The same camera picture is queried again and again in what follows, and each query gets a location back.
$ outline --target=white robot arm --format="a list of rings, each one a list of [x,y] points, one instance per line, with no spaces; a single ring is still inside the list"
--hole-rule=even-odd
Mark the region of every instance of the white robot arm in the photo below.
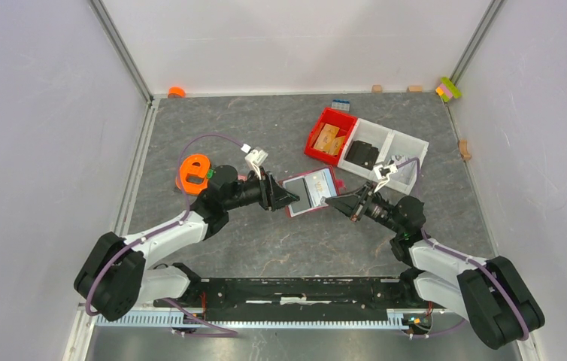
[[[263,161],[259,154],[255,156]],[[149,267],[217,234],[228,223],[232,209],[257,203],[264,210],[276,211],[299,200],[277,184],[272,174],[261,166],[256,168],[259,174],[251,171],[246,180],[239,180],[235,168],[218,166],[208,188],[179,216],[124,238],[112,232],[100,237],[75,279],[76,291],[107,320],[117,320],[138,302],[181,297],[190,283],[184,271],[173,265]]]
[[[420,200],[406,196],[391,205],[377,191],[368,182],[326,203],[352,221],[366,216],[396,233],[390,240],[392,252],[411,267],[400,276],[405,298],[452,310],[491,348],[525,338],[544,325],[542,310],[508,259],[473,257],[439,244],[423,230]]]

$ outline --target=pink block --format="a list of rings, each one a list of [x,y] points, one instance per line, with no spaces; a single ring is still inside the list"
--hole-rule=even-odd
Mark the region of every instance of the pink block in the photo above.
[[[454,98],[454,94],[452,94],[452,92],[447,88],[447,86],[445,86],[445,84],[441,83],[441,85],[439,85],[438,87],[441,88],[441,90],[443,90],[443,93],[445,93],[445,95],[446,95],[449,99],[453,99],[453,98]]]

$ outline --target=phone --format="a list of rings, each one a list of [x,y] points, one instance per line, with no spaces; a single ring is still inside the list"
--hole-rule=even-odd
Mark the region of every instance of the phone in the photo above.
[[[330,167],[299,174],[281,182],[281,186],[299,196],[299,201],[288,206],[291,217],[327,207],[324,199],[338,195],[335,176]]]

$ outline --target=white wall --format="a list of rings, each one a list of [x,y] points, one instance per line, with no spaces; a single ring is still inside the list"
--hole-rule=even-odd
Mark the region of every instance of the white wall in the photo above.
[[[449,76],[489,0],[105,0],[151,92],[405,91]]]
[[[567,360],[567,2],[506,2],[459,88],[488,225],[544,310],[543,359]]]
[[[62,356],[143,115],[88,2],[0,1],[0,360]]]

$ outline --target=orange object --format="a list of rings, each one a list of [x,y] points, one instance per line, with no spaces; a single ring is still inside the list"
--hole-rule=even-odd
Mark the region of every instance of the orange object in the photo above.
[[[173,86],[168,90],[169,98],[183,98],[184,96],[186,96],[186,92],[184,92],[182,88],[179,88],[177,86]]]
[[[197,196],[208,187],[206,174],[211,168],[211,161],[204,154],[193,154],[186,158],[180,165],[180,178],[184,191],[191,196]],[[180,188],[180,181],[175,178],[175,185]]]
[[[471,159],[471,154],[467,151],[467,139],[459,141],[459,151],[461,152],[461,159],[466,162]]]

